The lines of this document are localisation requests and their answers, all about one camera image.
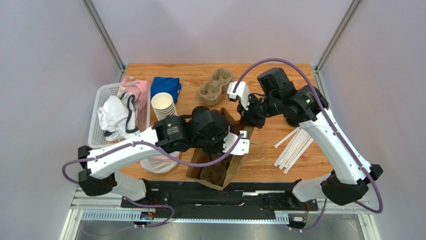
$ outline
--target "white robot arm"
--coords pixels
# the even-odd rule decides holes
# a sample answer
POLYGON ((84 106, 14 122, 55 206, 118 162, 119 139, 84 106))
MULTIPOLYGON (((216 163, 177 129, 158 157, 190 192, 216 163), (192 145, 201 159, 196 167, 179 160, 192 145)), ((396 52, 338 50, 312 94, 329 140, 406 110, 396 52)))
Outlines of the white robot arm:
POLYGON ((261 129, 266 118, 282 114, 290 125, 299 125, 309 133, 334 168, 324 176, 295 181, 288 190, 288 204, 298 208, 309 200, 328 198, 338 205, 346 205, 361 199, 370 181, 336 133, 342 135, 374 180, 383 170, 379 165, 366 161, 354 148, 334 119, 324 96, 315 89, 337 131, 333 130, 320 111, 309 86, 296 90, 282 68, 271 68, 259 75, 257 80, 265 93, 260 98, 252 94, 243 81, 233 82, 228 87, 229 100, 239 101, 237 111, 241 115, 240 124, 261 129))
MULTIPOLYGON (((233 134, 229 132, 225 117, 218 111, 197 108, 197 115, 169 116, 137 136, 117 144, 90 151, 85 146, 81 147, 86 151, 79 149, 79 153, 83 152, 79 154, 79 159, 90 160, 78 174, 78 184, 88 196, 115 193, 137 201, 145 197, 146 185, 143 180, 119 171, 127 165, 175 151, 185 152, 189 148, 202 148, 209 153, 221 154, 222 159, 229 154, 244 155, 249 152, 247 131, 240 131, 239 136, 233 134)), ((220 160, 201 163, 200 167, 213 165, 220 160)))

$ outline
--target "gray wall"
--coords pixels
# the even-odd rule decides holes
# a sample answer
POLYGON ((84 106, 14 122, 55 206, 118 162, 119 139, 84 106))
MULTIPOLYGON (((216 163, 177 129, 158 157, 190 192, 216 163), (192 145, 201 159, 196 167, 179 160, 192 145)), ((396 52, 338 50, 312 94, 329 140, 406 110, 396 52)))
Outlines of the gray wall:
POLYGON ((93 0, 128 63, 316 64, 351 0, 93 0))
POLYGON ((0 18, 0 238, 56 240, 76 189, 61 167, 119 72, 79 0, 2 1, 0 18))
POLYGON ((363 1, 322 73, 340 126, 384 169, 384 240, 426 236, 425 13, 424 0, 363 1))

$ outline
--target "wooden tabletop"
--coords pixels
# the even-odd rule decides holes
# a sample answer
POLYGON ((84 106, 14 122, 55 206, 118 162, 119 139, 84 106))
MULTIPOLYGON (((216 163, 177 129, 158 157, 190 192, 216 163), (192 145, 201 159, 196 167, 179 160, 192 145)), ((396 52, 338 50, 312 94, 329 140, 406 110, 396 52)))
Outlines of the wooden tabletop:
MULTIPOLYGON (((178 115, 191 114, 194 107, 204 105, 198 98, 198 91, 201 86, 210 80, 212 73, 218 68, 225 68, 233 73, 233 82, 238 80, 241 74, 250 66, 248 63, 197 63, 197 64, 129 64, 126 75, 136 79, 146 80, 150 83, 154 77, 175 77, 180 78, 182 89, 176 104, 178 115)), ((297 65, 315 84, 314 75, 309 64, 297 65)), ((303 78, 291 67, 283 64, 263 64, 255 67, 244 78, 252 93, 262 93, 256 77, 272 67, 282 67, 288 78, 293 81, 296 89, 306 85, 303 78)), ((228 112, 239 120, 237 103, 228 101, 226 93, 222 94, 221 100, 215 106, 208 106, 210 109, 220 110, 226 108, 228 112)), ((151 109, 150 123, 153 125, 157 121, 154 111, 151 109)), ((250 182, 292 182, 297 179, 312 179, 320 177, 333 169, 326 156, 314 142, 306 152, 300 157, 288 174, 274 166, 274 163, 290 140, 287 140, 279 148, 274 145, 289 134, 294 127, 287 124, 282 115, 266 119, 262 129, 254 129, 250 142, 250 153, 244 156, 244 162, 233 181, 250 182)), ((181 159, 189 162, 194 150, 190 149, 182 153, 181 159)), ((167 180, 167 181, 187 181, 185 177, 187 166, 178 164, 177 167, 164 174, 154 174, 146 171, 139 163, 134 163, 123 169, 121 172, 135 179, 144 178, 147 180, 167 180)))

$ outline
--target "paper cup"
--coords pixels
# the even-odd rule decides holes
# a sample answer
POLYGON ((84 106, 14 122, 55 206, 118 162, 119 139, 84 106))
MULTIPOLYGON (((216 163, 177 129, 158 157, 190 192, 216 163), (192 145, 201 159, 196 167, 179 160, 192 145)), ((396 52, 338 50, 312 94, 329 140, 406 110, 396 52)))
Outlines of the paper cup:
POLYGON ((167 92, 160 92, 152 97, 151 106, 158 120, 163 120, 171 115, 177 115, 173 97, 167 92))

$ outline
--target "white cloth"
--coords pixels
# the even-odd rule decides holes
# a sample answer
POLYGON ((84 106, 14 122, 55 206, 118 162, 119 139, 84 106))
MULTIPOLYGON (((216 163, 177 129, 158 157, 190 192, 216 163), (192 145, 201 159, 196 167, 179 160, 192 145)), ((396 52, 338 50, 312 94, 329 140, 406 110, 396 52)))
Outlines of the white cloth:
POLYGON ((110 133, 105 135, 107 141, 130 139, 141 133, 136 129, 135 109, 132 103, 134 97, 131 93, 126 93, 121 99, 109 96, 103 106, 98 108, 100 129, 110 133))

